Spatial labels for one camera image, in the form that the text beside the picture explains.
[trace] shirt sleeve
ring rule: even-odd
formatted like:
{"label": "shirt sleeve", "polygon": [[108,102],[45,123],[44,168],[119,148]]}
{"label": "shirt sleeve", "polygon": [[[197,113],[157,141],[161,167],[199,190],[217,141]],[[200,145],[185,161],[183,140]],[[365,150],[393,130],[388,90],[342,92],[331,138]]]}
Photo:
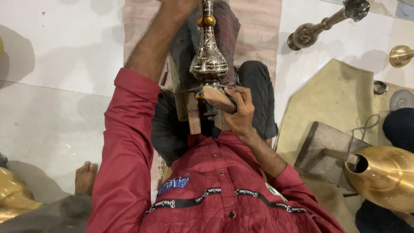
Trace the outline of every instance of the shirt sleeve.
{"label": "shirt sleeve", "polygon": [[311,190],[306,187],[290,164],[287,164],[285,170],[270,184],[288,201],[300,204],[312,216],[321,232],[345,233],[338,221],[320,206]]}
{"label": "shirt sleeve", "polygon": [[125,68],[118,72],[86,232],[138,231],[151,205],[151,120],[159,92],[147,77]]}

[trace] knee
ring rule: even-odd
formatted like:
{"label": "knee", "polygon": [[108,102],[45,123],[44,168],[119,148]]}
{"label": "knee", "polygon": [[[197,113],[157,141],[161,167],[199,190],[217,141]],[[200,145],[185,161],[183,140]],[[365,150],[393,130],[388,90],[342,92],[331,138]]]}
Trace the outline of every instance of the knee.
{"label": "knee", "polygon": [[265,69],[267,70],[267,66],[263,64],[261,61],[245,61],[241,64],[239,69]]}
{"label": "knee", "polygon": [[402,108],[388,114],[383,131],[393,146],[414,152],[414,109]]}

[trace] brass ball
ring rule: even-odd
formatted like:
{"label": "brass ball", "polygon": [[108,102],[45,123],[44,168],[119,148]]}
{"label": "brass ball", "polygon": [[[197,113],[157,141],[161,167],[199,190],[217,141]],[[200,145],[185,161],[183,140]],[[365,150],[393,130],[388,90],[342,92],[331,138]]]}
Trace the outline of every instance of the brass ball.
{"label": "brass ball", "polygon": [[212,15],[203,15],[198,19],[198,26],[214,26],[216,24],[216,19]]}

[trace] rope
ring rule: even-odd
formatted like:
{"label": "rope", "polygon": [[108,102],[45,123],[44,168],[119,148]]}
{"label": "rope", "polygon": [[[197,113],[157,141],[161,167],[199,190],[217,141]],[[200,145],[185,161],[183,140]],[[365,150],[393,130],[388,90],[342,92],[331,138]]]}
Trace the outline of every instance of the rope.
{"label": "rope", "polygon": [[[377,121],[373,125],[368,126],[369,120],[371,120],[371,118],[373,118],[373,117],[377,117]],[[351,141],[349,142],[348,153],[351,153],[352,141],[354,140],[354,131],[359,130],[359,129],[363,129],[363,134],[362,134],[362,138],[361,138],[361,140],[363,140],[365,138],[366,130],[377,126],[379,122],[380,122],[380,115],[374,114],[366,120],[364,127],[352,129],[352,137],[351,137]]]}

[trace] white floor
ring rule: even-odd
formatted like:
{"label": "white floor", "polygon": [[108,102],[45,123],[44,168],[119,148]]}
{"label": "white floor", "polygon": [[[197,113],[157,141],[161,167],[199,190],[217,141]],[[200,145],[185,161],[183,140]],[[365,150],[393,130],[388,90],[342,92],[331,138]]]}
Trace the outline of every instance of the white floor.
{"label": "white floor", "polygon": [[[73,193],[75,170],[86,160],[101,161],[103,113],[123,63],[124,2],[7,0],[0,8],[6,52],[0,80],[7,81],[0,82],[0,152],[38,201]],[[318,23],[340,8],[320,0],[283,2],[277,122],[289,96],[332,58],[374,71],[375,79],[414,88],[414,62],[400,70],[387,62],[398,43],[414,48],[412,33],[404,34],[412,31],[411,21],[369,13],[358,23],[348,19],[323,32],[311,48],[289,50],[286,39],[299,25]]]}

